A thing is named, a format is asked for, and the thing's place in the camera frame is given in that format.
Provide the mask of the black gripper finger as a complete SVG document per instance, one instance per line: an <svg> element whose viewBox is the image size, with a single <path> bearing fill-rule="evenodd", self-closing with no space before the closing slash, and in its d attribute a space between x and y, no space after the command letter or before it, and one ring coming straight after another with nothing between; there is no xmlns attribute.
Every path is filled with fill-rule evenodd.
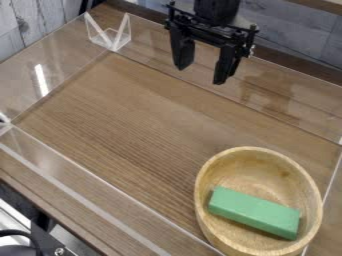
<svg viewBox="0 0 342 256"><path fill-rule="evenodd" d="M227 78L235 74L239 62L240 56L236 47L224 45L220 48L219 59L215 65L214 83L216 85L224 84Z"/></svg>
<svg viewBox="0 0 342 256"><path fill-rule="evenodd" d="M179 70L184 70L194 62L195 42L176 25L170 28L170 40L174 64Z"/></svg>

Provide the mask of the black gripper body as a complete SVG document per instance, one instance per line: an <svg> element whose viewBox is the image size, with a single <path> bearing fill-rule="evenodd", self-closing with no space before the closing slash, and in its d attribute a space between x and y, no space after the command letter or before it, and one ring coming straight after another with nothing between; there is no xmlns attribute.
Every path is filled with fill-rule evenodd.
<svg viewBox="0 0 342 256"><path fill-rule="evenodd" d="M176 1L166 4L171 24L188 29L199 40L224 40L238 46L242 56L251 56L254 39L259 27L239 15L239 1L195 1L192 9L182 7Z"/></svg>

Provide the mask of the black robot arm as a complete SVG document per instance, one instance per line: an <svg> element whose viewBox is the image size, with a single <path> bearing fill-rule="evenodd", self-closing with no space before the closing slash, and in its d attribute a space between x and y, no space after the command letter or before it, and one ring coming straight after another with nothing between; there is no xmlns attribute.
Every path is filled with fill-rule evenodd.
<svg viewBox="0 0 342 256"><path fill-rule="evenodd" d="M212 83L216 85L235 75L242 58L248 58L255 48L259 27L238 15L239 5L240 0L195 0L192 13L179 9L175 0L166 5L164 28L170 32L174 65L182 71L194 63L196 41L215 46L219 57Z"/></svg>

